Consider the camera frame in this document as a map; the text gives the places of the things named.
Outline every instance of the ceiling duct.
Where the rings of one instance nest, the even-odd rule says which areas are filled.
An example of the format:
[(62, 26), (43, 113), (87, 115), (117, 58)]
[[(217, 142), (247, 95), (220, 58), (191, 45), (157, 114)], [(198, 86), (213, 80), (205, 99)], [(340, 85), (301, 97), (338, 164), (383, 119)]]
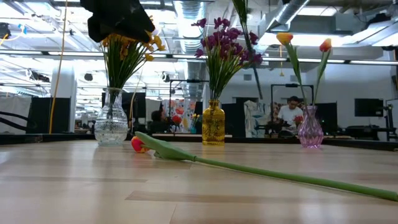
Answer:
[(266, 17), (266, 31), (289, 31), (290, 22), (310, 0), (279, 0), (278, 8)]
[[(175, 11), (178, 15), (178, 35), (182, 38), (189, 38), (190, 40), (182, 39), (180, 41), (181, 50), (185, 54), (195, 54), (197, 49), (201, 47), (200, 37), (201, 30), (198, 27), (193, 27), (191, 24), (196, 23), (197, 20), (205, 18), (206, 3), (200, 1), (174, 1)], [(185, 79), (204, 80), (206, 78), (204, 63), (187, 62), (184, 66)], [(186, 95), (188, 97), (195, 97), (199, 94), (203, 85), (185, 85)]]

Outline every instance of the ceiling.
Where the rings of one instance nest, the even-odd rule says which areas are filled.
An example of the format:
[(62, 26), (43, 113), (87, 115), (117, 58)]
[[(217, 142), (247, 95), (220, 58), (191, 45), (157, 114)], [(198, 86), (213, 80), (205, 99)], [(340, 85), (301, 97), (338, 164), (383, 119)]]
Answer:
[[(233, 4), (230, 0), (204, 0), (206, 2), (206, 17), (210, 20), (210, 25), (206, 27), (207, 32), (214, 32), (213, 18), (221, 16), (229, 16), (231, 23), (239, 29), (239, 22), (236, 14), (233, 12)], [(314, 0), (305, 7), (301, 14), (323, 14), (323, 16), (332, 16), (337, 9), (347, 8), (348, 10), (365, 10), (372, 9), (381, 5), (389, 5), (392, 1), (329, 1)], [(169, 10), (173, 6), (173, 2), (166, 0), (165, 9), (157, 6), (159, 1), (141, 1), (142, 5), (147, 8), (148, 15), (154, 17), (156, 32), (166, 44), (167, 54), (183, 54), (181, 46), (181, 37), (178, 36), (178, 19), (174, 11)], [(3, 0), (0, 1), (0, 22), (7, 22), (11, 30), (11, 38), (13, 41), (4, 41), (0, 46), (0, 50), (34, 50), (41, 52), (59, 52), (62, 46), (63, 34), (63, 17), (65, 15), (64, 1), (47, 1), (47, 0)], [(91, 12), (79, 7), (79, 2), (69, 0), (67, 9), (67, 24), (65, 33), (65, 51), (66, 52), (100, 52), (98, 43), (93, 42), (88, 37), (87, 19), (91, 16)], [(264, 14), (274, 10), (277, 6), (276, 0), (250, 0), (249, 1), (249, 29), (258, 33), (258, 24)], [(21, 33), (21, 25), (26, 28), (26, 33)], [(313, 55), (313, 47), (301, 47), (300, 52), (303, 55)], [(269, 47), (265, 54), (279, 57), (280, 52), (276, 47)], [(47, 78), (50, 82), (52, 79), (53, 69), (58, 64), (58, 57), (48, 55), (46, 57), (16, 57), (0, 54), (0, 83), (16, 84), (20, 86), (0, 86), (0, 96), (5, 95), (34, 95), (49, 96), (50, 83), (40, 80), (34, 80), (31, 71), (39, 73)], [(96, 110), (100, 106), (102, 86), (106, 86), (106, 71), (104, 62), (100, 58), (66, 58), (73, 61), (76, 77), (78, 80), (78, 111), (85, 111), (85, 104), (90, 102)], [(170, 75), (172, 79), (186, 79), (187, 73), (185, 69), (185, 60), (175, 61), (156, 61), (146, 63), (131, 79), (126, 83), (126, 91), (134, 91), (135, 86), (147, 87), (147, 95), (153, 98), (168, 98), (169, 83), (161, 80), (162, 74)], [(270, 63), (268, 68), (279, 68), (278, 63)], [(90, 73), (93, 76), (92, 81), (86, 81), (85, 74)], [(201, 74), (197, 74), (197, 78), (205, 78)], [(173, 83), (173, 87), (178, 84), (175, 98), (201, 97), (201, 85), (187, 85), (186, 83)]]

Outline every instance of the desk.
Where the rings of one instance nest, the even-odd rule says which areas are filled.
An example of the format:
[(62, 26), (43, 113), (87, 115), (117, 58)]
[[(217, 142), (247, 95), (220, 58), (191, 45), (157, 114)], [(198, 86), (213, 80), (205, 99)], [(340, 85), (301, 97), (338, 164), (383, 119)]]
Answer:
[[(175, 142), (202, 157), (398, 191), (398, 153)], [(2, 223), (390, 223), (398, 203), (96, 141), (0, 146)]]

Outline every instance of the orange tulip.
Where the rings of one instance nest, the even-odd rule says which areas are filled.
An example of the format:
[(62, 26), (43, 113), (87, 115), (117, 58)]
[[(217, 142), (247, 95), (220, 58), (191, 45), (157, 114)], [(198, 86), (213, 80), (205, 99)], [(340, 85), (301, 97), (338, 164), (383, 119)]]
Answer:
[(287, 45), (293, 39), (293, 34), (281, 32), (276, 35), (276, 38), (282, 45)]
[(327, 38), (321, 46), (319, 46), (319, 50), (322, 52), (328, 52), (331, 49), (331, 39)]

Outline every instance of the person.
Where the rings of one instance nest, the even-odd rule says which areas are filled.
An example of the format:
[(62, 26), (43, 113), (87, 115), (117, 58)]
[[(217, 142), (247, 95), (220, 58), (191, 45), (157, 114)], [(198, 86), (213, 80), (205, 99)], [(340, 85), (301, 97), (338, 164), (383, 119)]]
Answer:
[(282, 120), (282, 124), (286, 123), (292, 128), (295, 127), (294, 118), (296, 116), (303, 116), (303, 111), (297, 107), (299, 103), (299, 98), (292, 96), (287, 100), (287, 105), (280, 108), (278, 118)]
[(169, 130), (170, 123), (167, 122), (161, 110), (153, 111), (151, 114), (152, 123), (149, 126), (151, 133), (164, 133)]

